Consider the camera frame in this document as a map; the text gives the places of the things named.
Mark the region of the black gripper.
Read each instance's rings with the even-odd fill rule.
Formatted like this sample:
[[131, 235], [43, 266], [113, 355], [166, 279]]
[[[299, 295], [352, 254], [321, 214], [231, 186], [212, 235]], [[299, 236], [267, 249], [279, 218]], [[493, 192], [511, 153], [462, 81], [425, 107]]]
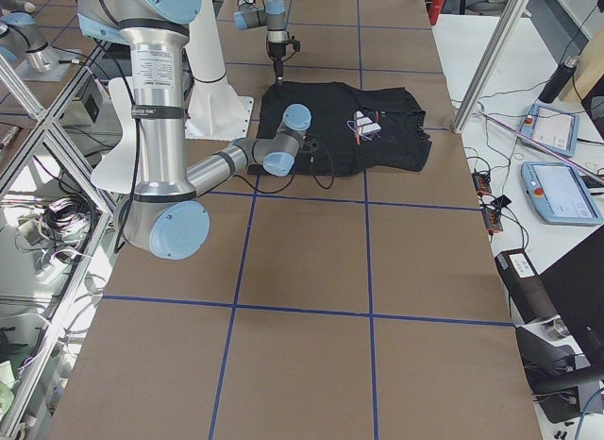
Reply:
[[283, 58], [286, 56], [285, 42], [268, 42], [267, 54], [273, 59], [273, 69], [275, 73], [275, 83], [281, 85], [284, 78]]

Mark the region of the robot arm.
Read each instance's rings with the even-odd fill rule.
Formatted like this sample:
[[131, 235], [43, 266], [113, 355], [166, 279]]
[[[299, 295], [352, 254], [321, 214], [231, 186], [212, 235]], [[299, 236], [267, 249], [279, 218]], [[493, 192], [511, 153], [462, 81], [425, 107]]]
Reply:
[[291, 42], [286, 26], [285, 3], [282, 0], [237, 0], [233, 20], [235, 27], [240, 30], [266, 27], [267, 55], [273, 62], [275, 83], [281, 84], [286, 49]]
[[82, 33], [127, 45], [131, 77], [110, 87], [124, 136], [93, 171], [123, 195], [114, 219], [128, 243], [167, 260], [194, 254], [210, 231], [198, 197], [256, 164], [283, 177], [311, 114], [285, 109], [275, 137], [246, 137], [253, 101], [229, 85], [211, 0], [78, 0]]

